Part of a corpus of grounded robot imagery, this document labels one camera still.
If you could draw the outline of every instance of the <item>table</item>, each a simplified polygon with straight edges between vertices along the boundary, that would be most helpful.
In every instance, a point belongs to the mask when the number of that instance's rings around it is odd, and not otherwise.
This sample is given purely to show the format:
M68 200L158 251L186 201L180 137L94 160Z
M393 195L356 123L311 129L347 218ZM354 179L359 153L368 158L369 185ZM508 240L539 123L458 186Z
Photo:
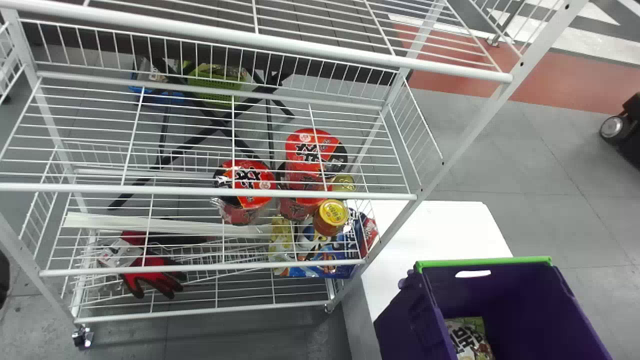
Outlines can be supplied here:
M382 234L405 201L374 200ZM512 257L482 202L425 201L400 228L342 301L351 356L380 359L373 320L399 292L397 283L417 260Z

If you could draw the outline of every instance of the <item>gold can lid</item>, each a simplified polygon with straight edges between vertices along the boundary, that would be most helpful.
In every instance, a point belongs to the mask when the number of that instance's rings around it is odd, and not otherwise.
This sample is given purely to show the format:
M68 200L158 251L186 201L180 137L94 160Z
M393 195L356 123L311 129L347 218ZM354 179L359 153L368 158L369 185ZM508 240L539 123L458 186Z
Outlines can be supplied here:
M356 191L354 182L351 175L338 175L333 179L333 190L335 192L354 192Z
M320 218L330 226L341 226L347 222L347 207L338 200L323 201L318 208Z

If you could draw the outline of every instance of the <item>work glove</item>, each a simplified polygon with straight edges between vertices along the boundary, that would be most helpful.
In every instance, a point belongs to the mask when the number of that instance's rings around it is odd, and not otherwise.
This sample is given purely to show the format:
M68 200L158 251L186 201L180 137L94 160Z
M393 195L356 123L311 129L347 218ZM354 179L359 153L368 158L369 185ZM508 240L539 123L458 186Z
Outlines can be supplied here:
M123 231L121 239L131 245L142 246L145 242L145 233L140 231ZM143 257L135 259L130 266L142 266ZM180 265L180 263L166 257L159 256L155 252L147 250L145 266ZM187 277L183 272L143 272L137 274L120 274L120 278L129 291L138 299L145 297L145 291L141 282L153 286L169 299L175 297L175 291L182 291L182 285L178 282L186 281Z

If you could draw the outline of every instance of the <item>gray tile floor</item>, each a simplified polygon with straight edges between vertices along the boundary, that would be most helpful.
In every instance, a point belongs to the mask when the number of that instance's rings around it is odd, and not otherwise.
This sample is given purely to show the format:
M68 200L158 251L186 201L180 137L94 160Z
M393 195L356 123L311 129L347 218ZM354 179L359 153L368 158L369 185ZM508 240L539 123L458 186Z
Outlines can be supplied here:
M25 84L1 109L0 142L13 126ZM481 99L415 90L445 154ZM509 102L445 177L432 199L482 201L514 255L549 254L560 266L615 359L640 352L640 172L604 144L606 115ZM0 193L0 207L26 202ZM22 219L3 212L14 226ZM342 311L246 312L98 326L95 347L76 352L48 303L14 271L0 347L8 358L348 359Z

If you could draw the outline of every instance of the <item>red floor stripe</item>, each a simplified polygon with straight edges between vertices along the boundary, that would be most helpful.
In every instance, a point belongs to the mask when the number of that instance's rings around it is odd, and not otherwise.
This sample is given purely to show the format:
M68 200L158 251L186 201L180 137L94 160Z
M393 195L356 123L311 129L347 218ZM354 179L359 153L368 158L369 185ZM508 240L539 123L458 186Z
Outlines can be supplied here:
M409 27L398 27L398 29L415 31L415 28ZM431 34L441 38L472 42L469 38L439 31L432 31ZM399 33L399 35L408 40L413 38L411 34ZM503 71L508 71L518 61L508 46L503 44L498 48L490 47L484 43L484 40L479 40ZM451 46L451 43L446 40L430 38L422 51L442 56L455 56L470 61L483 61L482 56L442 49L430 44ZM409 47L410 42L405 41L404 46ZM468 47L468 49L475 52L481 51L477 47ZM419 58L464 65L436 56L421 54ZM497 87L497 84L491 81L423 71L414 72L409 85L425 90L481 97L489 97ZM640 91L639 68L549 52L544 55L510 100L613 114L620 112L622 103L638 91Z

